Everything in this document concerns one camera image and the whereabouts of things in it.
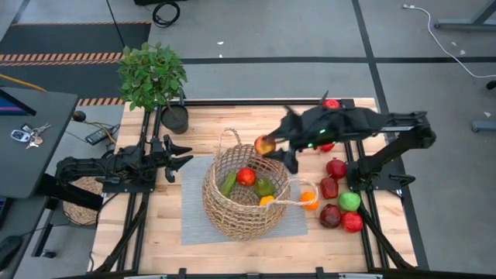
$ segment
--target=wooden tabletop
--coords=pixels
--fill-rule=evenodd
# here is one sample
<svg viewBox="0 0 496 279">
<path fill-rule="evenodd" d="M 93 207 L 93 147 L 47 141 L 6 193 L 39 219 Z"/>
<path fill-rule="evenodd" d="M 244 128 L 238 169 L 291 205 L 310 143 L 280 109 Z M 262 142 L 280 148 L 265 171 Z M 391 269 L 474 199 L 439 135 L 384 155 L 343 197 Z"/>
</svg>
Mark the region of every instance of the wooden tabletop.
<svg viewBox="0 0 496 279">
<path fill-rule="evenodd" d="M 355 98 L 356 106 L 375 108 L 372 98 Z M 302 112 L 308 106 L 294 106 Z M 169 134 L 178 146 L 190 146 L 189 153 L 195 156 L 212 155 L 219 134 L 225 127 L 237 129 L 243 143 L 253 143 L 260 135 L 277 128 L 285 115 L 281 106 L 230 105 L 192 106 L 189 111 L 189 130 L 174 135 L 160 127 L 160 138 Z M 153 115 L 148 129 L 149 138 L 153 130 Z M 143 110 L 129 111 L 126 104 L 122 116 L 117 147 L 135 145 L 140 138 Z M 226 136 L 222 145 L 229 147 L 236 143 L 234 136 Z M 364 140 L 366 154 L 374 154 L 384 145 L 384 137 L 377 136 Z M 353 146 L 353 156 L 358 153 Z M 333 157 L 346 161 L 343 144 L 337 144 L 330 153 L 305 150 L 298 155 L 299 177 L 316 184 L 326 175 L 325 165 Z M 339 191 L 348 191 L 346 180 L 339 181 Z M 120 194 L 102 210 L 97 228 L 93 257 L 95 267 L 110 254 L 122 235 L 129 195 Z M 385 236 L 410 264 L 415 265 L 412 241 L 400 199 L 387 191 L 376 191 L 377 210 Z M 347 233 L 343 229 L 326 229 L 319 224 L 318 213 L 327 203 L 336 204 L 336 199 L 320 200 L 317 212 L 306 212 L 308 235 L 275 239 L 258 239 L 248 242 L 210 243 L 181 245 L 181 174 L 176 182 L 168 183 L 164 170 L 157 174 L 157 187 L 150 196 L 143 238 L 143 250 L 139 265 L 140 274 L 177 274 L 180 267 L 186 267 L 189 274 L 229 273 L 313 273 L 316 267 L 325 272 L 366 271 L 362 241 L 359 233 Z M 377 244 L 370 232 L 370 241 L 376 265 L 380 264 Z M 134 247 L 134 237 L 129 247 Z M 126 268 L 131 267 L 133 249 L 129 249 Z"/>
</svg>

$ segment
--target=potted plant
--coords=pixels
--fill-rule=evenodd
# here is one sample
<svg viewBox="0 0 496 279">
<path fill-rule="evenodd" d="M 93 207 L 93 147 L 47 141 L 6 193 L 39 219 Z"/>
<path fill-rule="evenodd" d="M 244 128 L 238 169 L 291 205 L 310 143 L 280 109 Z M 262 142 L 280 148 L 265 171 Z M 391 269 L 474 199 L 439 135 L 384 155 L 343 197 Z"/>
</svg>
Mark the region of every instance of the potted plant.
<svg viewBox="0 0 496 279">
<path fill-rule="evenodd" d="M 126 46 L 123 53 L 119 74 L 122 99 L 131 102 L 129 109 L 139 107 L 149 112 L 158 105 L 166 105 L 161 112 L 162 124 L 173 133 L 186 132 L 188 110 L 184 107 L 182 87 L 188 79 L 181 58 L 169 46 L 163 48 L 160 43 L 155 47 L 144 43 L 141 50 Z M 179 98 L 180 103 L 172 105 L 173 98 Z"/>
</svg>

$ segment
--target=gray floor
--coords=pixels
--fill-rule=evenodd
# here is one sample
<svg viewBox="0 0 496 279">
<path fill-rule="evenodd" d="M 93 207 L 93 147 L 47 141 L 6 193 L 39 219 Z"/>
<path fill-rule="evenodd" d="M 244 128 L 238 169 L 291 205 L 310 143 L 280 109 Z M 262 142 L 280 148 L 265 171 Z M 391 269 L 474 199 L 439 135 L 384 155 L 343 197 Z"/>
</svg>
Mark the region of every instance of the gray floor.
<svg viewBox="0 0 496 279">
<path fill-rule="evenodd" d="M 470 18 L 486 0 L 409 0 L 434 19 Z M 0 2 L 0 37 L 20 0 Z M 119 21 L 150 19 L 131 0 L 111 1 Z M 420 11 L 400 9 L 404 2 L 361 0 L 376 57 L 442 57 L 426 30 Z M 152 26 L 151 43 L 170 44 L 183 57 L 364 57 L 356 17 L 344 0 L 189 0 L 180 2 L 181 17 L 168 29 Z M 109 21 L 101 0 L 31 0 L 21 22 Z M 466 56 L 495 56 L 496 33 L 434 30 L 449 51 Z M 494 64 L 468 64 L 475 74 L 496 74 Z M 378 65 L 392 112 L 426 110 L 438 135 L 429 150 L 404 155 L 429 265 L 433 270 L 496 274 L 496 198 L 493 171 L 496 134 L 473 134 L 470 122 L 496 115 L 496 92 L 487 80 L 468 76 L 457 64 Z M 187 65 L 189 98 L 375 97 L 366 64 L 216 64 Z M 84 108 L 92 120 L 116 123 L 122 106 Z M 79 136 L 88 127 L 71 123 Z M 99 156 L 66 135 L 50 165 L 65 156 Z M 47 247 L 59 250 L 53 260 L 26 257 L 17 278 L 82 274 L 93 241 L 91 229 L 56 228 Z"/>
</svg>

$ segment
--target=white cable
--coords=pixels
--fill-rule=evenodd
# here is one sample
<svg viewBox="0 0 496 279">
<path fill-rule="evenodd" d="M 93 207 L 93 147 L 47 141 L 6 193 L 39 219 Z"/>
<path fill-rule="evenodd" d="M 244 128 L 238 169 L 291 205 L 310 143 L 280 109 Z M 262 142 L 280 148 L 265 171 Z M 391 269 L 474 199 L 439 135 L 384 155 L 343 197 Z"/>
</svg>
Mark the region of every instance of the white cable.
<svg viewBox="0 0 496 279">
<path fill-rule="evenodd" d="M 406 4 L 403 5 L 403 9 L 416 9 L 416 10 L 423 11 L 424 13 L 426 13 L 427 16 L 429 17 L 429 21 L 427 22 L 427 30 L 431 34 L 432 38 L 436 41 L 437 45 L 441 48 L 441 50 L 443 50 L 444 53 L 446 53 L 451 58 L 453 58 L 456 62 L 458 62 L 458 64 L 460 64 L 461 67 L 463 67 L 463 69 L 465 69 L 465 71 L 467 71 L 467 73 L 469 73 L 472 77 L 474 77 L 474 78 L 489 78 L 489 77 L 490 78 L 496 78 L 496 74 L 487 75 L 487 76 L 478 76 L 476 74 L 472 74 L 472 72 L 469 69 L 467 69 L 467 67 L 465 67 L 465 65 L 463 65 L 463 63 L 461 63 L 458 60 L 458 58 L 456 58 L 454 55 L 452 55 L 451 53 L 449 53 L 448 51 L 446 51 L 444 49 L 443 45 L 441 45 L 441 43 L 437 40 L 436 36 L 434 36 L 434 33 L 432 33 L 432 30 L 431 30 L 431 14 L 429 14 L 429 12 L 427 12 L 426 10 L 424 10 L 422 8 L 415 7 L 414 5 L 406 5 Z"/>
</svg>

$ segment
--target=gray mat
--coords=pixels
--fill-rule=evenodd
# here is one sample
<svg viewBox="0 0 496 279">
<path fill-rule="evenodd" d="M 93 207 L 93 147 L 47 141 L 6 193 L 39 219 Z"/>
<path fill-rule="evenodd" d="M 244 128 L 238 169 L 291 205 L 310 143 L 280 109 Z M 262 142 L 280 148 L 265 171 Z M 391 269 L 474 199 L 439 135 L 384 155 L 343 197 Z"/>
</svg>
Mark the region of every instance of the gray mat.
<svg viewBox="0 0 496 279">
<path fill-rule="evenodd" d="M 227 242 L 230 239 L 213 226 L 203 208 L 203 178 L 213 156 L 195 157 L 181 169 L 181 245 Z M 299 201 L 300 185 L 291 185 L 291 200 Z M 308 234 L 303 208 L 288 206 L 277 225 L 261 238 Z"/>
</svg>

